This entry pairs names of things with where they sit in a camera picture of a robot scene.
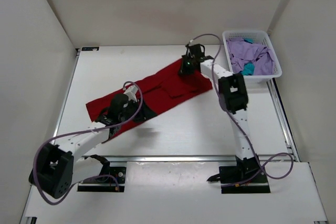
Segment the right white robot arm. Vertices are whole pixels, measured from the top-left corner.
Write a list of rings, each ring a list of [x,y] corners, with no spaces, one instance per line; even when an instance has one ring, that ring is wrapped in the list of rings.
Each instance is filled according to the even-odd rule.
[[[247,182],[255,175],[254,167],[258,166],[258,158],[249,138],[248,94],[244,77],[240,73],[226,70],[215,63],[213,57],[206,56],[205,46],[188,44],[178,73],[185,76],[196,71],[213,81],[219,105],[231,119],[238,165],[236,177],[242,182]]]

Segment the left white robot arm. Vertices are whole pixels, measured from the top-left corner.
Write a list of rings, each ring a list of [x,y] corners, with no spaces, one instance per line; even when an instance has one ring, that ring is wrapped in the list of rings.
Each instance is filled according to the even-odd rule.
[[[59,199],[83,180],[116,180],[110,173],[110,162],[103,156],[85,154],[97,145],[115,137],[127,126],[134,126],[156,117],[143,98],[135,94],[119,93],[110,105],[103,108],[97,118],[84,131],[66,133],[56,144],[44,144],[33,161],[28,181],[43,195]]]

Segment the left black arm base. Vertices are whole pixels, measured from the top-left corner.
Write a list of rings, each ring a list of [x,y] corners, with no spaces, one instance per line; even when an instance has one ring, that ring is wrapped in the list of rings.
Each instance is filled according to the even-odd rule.
[[[106,157],[90,155],[84,157],[86,161],[97,161],[101,167],[97,178],[88,176],[77,185],[78,192],[92,193],[123,193],[125,190],[125,180],[127,175],[127,165],[125,162],[112,162]]]

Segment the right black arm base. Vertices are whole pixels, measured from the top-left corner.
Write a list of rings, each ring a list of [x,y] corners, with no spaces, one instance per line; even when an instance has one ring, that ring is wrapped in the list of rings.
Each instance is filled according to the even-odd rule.
[[[236,158],[236,165],[220,166],[219,173],[210,176],[207,182],[219,182],[222,194],[268,194],[268,179],[258,162],[255,157]]]

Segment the red t shirt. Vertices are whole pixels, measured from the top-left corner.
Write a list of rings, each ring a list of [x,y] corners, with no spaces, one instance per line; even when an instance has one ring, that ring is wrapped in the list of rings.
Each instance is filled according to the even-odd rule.
[[[180,76],[178,71],[181,67],[181,63],[181,59],[177,60],[157,73],[136,81],[136,84],[143,93],[144,102],[157,115],[213,88],[211,81],[203,77],[199,71]],[[91,121],[97,119],[99,113],[108,107],[112,98],[119,93],[123,93],[122,88],[88,102],[86,109]],[[135,123],[133,121],[124,124],[116,136],[140,124],[142,123]]]

